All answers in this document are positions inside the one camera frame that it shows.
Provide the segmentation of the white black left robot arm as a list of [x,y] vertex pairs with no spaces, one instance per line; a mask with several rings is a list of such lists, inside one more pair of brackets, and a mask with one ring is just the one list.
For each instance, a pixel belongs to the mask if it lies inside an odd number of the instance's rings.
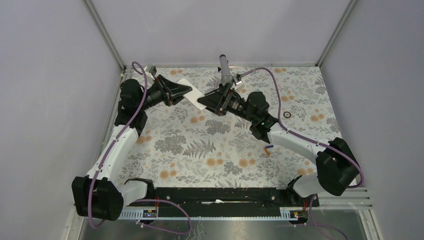
[[155,200],[152,180],[130,178],[119,185],[119,172],[127,154],[147,123],[146,110],[160,103],[173,106],[194,93],[196,88],[182,81],[173,82],[162,75],[141,85],[136,79],[120,86],[117,116],[111,137],[98,160],[85,176],[77,176],[71,184],[76,212],[81,217],[115,221],[124,207],[139,201],[148,206]]

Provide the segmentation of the white air conditioner remote control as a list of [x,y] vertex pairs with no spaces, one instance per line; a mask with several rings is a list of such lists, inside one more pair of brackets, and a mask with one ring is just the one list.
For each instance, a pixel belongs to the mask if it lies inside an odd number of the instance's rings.
[[198,110],[206,109],[206,106],[202,103],[198,102],[199,98],[202,98],[204,94],[198,90],[192,83],[190,83],[186,78],[181,78],[177,81],[178,84],[191,87],[191,91],[184,94],[184,98],[188,100],[191,104],[193,104]]

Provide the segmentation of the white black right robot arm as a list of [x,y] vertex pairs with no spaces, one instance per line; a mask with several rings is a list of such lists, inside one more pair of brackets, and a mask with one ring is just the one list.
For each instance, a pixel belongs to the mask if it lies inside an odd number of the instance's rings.
[[315,164],[315,173],[298,176],[287,185],[286,198],[293,206],[299,206],[307,197],[322,192],[341,196],[357,176],[363,175],[343,139],[336,137],[325,143],[283,127],[281,121],[269,113],[270,106],[260,91],[252,92],[244,99],[226,84],[198,98],[197,102],[218,116],[232,113],[249,121],[249,129],[256,139],[289,149]]

